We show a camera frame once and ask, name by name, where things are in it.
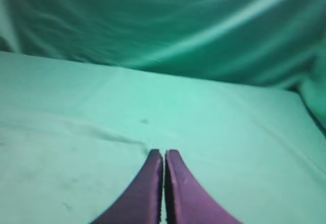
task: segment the green fabric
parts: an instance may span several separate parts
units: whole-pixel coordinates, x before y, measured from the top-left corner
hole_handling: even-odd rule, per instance
[[[300,91],[309,108],[326,128],[326,38],[318,50],[314,69],[301,84]]]
[[[243,223],[326,223],[326,139],[298,94],[5,52],[0,94],[0,223],[89,223],[151,148]]]
[[[282,88],[306,74],[326,22],[326,0],[3,2],[14,52]]]

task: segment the bed sheet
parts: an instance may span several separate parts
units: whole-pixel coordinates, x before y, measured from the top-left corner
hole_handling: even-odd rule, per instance
[[[244,223],[326,223],[326,139],[297,94],[0,52],[1,223],[89,223],[152,148]]]

